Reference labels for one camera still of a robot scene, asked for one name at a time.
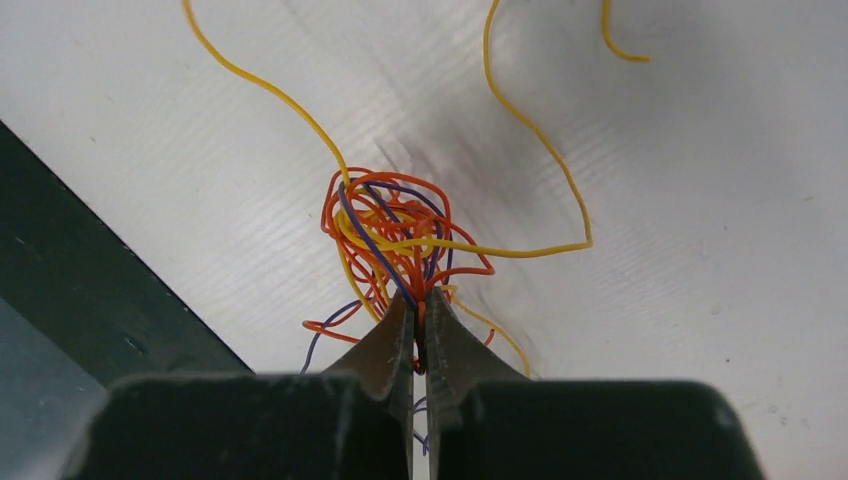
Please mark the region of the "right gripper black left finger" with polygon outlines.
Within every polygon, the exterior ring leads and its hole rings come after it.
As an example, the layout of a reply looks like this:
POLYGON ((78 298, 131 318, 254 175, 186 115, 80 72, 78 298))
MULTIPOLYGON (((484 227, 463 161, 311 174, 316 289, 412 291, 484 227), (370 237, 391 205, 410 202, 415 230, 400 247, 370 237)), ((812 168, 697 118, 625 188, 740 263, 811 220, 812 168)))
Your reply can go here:
POLYGON ((322 372, 340 386, 334 479, 409 479, 413 448, 412 310, 402 294, 356 345, 322 372))

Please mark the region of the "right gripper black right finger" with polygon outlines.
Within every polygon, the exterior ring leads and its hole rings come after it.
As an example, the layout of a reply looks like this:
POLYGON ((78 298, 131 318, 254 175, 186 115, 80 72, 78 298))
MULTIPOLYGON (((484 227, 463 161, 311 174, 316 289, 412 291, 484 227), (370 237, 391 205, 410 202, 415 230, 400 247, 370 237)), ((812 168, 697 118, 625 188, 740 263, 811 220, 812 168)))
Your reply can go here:
POLYGON ((465 479, 479 466, 474 402, 480 388, 529 379, 461 324, 446 295, 428 293, 423 317, 428 449, 432 479, 465 479))

